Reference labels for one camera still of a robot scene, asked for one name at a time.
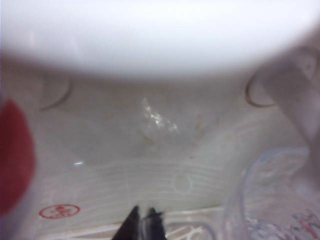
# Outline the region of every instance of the red object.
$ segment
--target red object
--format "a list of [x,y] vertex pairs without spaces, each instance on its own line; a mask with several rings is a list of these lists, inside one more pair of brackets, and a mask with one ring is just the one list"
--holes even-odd
[[59,204],[48,206],[39,212],[45,219],[63,219],[76,215],[80,212],[80,207],[71,204]]
[[22,197],[34,172],[34,144],[28,124],[19,107],[8,100],[0,109],[0,215]]

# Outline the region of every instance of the red logo stamp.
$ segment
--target red logo stamp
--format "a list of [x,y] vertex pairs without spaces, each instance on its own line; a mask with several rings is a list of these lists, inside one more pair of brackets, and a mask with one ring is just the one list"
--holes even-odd
[[62,219],[76,215],[80,212],[80,207],[71,204],[59,204],[48,206],[39,212],[45,219]]

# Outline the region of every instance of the white ceramic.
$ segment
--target white ceramic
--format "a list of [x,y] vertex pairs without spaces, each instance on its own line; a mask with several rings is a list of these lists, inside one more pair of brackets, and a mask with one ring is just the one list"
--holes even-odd
[[320,22],[318,0],[3,0],[1,7],[2,57],[126,81],[252,67]]
[[[134,204],[161,210],[220,204],[258,153],[303,144],[278,109],[245,101],[252,72],[240,70],[315,32],[318,0],[3,0],[1,8],[1,57],[89,75],[67,79],[74,91],[54,108],[47,107],[59,97],[44,89],[42,111],[29,119],[41,182],[31,191],[41,196],[14,240],[117,222]],[[11,84],[26,78],[49,79],[2,71]],[[162,83],[135,84],[138,78]],[[163,83],[201,78],[212,81]],[[65,95],[68,86],[54,89]],[[22,93],[12,93],[28,115]],[[81,211],[61,219],[39,215],[59,204]]]

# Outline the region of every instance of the rust stain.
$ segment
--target rust stain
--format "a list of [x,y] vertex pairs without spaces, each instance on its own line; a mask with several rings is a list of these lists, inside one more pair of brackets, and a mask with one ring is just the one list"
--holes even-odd
[[145,135],[141,130],[137,130],[136,132],[140,134],[147,143],[155,144],[155,141],[151,137]]

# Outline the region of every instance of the black object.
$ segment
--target black object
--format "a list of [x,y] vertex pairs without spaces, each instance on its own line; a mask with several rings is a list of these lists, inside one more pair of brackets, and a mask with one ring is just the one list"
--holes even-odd
[[148,215],[144,219],[146,240],[167,240],[162,214],[162,212],[157,212],[153,207],[149,209]]
[[135,206],[126,217],[112,240],[138,240],[139,222],[139,207]]

